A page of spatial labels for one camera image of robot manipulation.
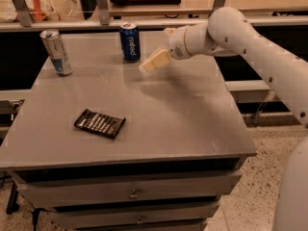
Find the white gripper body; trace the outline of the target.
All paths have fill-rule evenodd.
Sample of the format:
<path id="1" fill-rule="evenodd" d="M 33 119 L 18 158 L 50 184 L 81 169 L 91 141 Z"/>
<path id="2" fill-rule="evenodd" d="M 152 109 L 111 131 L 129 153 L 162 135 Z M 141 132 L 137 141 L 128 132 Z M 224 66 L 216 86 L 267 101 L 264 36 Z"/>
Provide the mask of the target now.
<path id="1" fill-rule="evenodd" d="M 185 33 L 187 28 L 175 28 L 176 31 L 170 36 L 166 37 L 166 47 L 171 57 L 176 60 L 183 60 L 188 58 L 188 52 L 185 46 Z"/>

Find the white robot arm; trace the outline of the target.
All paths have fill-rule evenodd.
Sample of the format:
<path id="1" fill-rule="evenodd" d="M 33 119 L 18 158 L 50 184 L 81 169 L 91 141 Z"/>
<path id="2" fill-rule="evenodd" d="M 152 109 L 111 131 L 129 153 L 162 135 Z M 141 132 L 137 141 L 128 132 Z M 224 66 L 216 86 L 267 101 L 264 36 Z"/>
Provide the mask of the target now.
<path id="1" fill-rule="evenodd" d="M 238 10 L 221 7 L 205 23 L 166 28 L 166 44 L 140 65 L 161 68 L 195 55 L 239 55 L 295 118 L 308 126 L 308 63 L 260 35 Z M 308 139 L 289 157 L 282 175 L 272 231 L 308 231 Z"/>

